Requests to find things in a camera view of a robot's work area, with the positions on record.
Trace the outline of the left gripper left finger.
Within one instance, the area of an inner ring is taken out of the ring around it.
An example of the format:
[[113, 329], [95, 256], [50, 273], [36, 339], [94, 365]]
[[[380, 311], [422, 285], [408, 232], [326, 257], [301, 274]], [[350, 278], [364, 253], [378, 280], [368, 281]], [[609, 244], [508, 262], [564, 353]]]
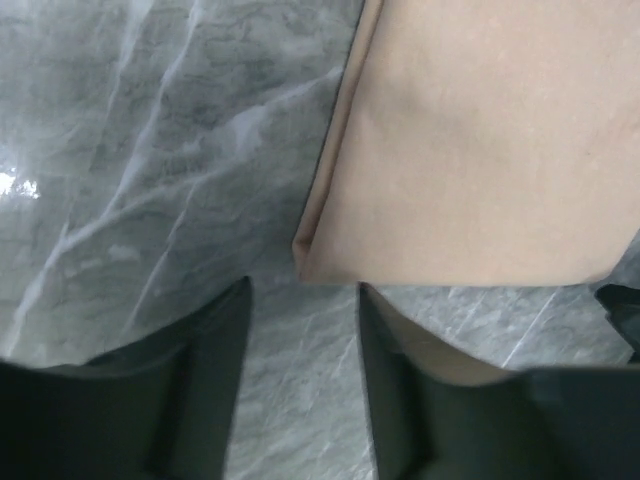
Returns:
[[241, 278], [81, 365], [1, 365], [5, 479], [220, 479], [253, 306]]

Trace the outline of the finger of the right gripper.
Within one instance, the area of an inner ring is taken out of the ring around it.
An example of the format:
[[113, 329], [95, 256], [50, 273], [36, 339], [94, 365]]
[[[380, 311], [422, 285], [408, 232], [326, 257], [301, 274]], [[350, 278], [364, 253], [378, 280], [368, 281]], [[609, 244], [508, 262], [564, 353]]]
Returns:
[[623, 285], [607, 284], [595, 292], [595, 298], [607, 312], [607, 320], [630, 345], [630, 364], [639, 363], [640, 291]]

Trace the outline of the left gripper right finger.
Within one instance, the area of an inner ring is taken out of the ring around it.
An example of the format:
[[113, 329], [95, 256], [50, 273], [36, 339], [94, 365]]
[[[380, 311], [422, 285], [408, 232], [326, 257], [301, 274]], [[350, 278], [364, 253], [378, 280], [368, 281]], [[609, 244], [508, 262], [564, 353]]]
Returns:
[[381, 479], [635, 479], [639, 362], [512, 371], [361, 284], [369, 431]]

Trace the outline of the tan t shirt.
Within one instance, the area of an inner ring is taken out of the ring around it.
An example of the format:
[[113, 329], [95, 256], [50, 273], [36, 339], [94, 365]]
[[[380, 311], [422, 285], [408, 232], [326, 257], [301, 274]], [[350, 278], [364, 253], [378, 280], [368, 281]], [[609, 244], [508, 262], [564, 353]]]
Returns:
[[589, 286], [639, 265], [635, 1], [368, 1], [293, 240], [317, 284], [466, 287], [490, 368], [608, 366]]

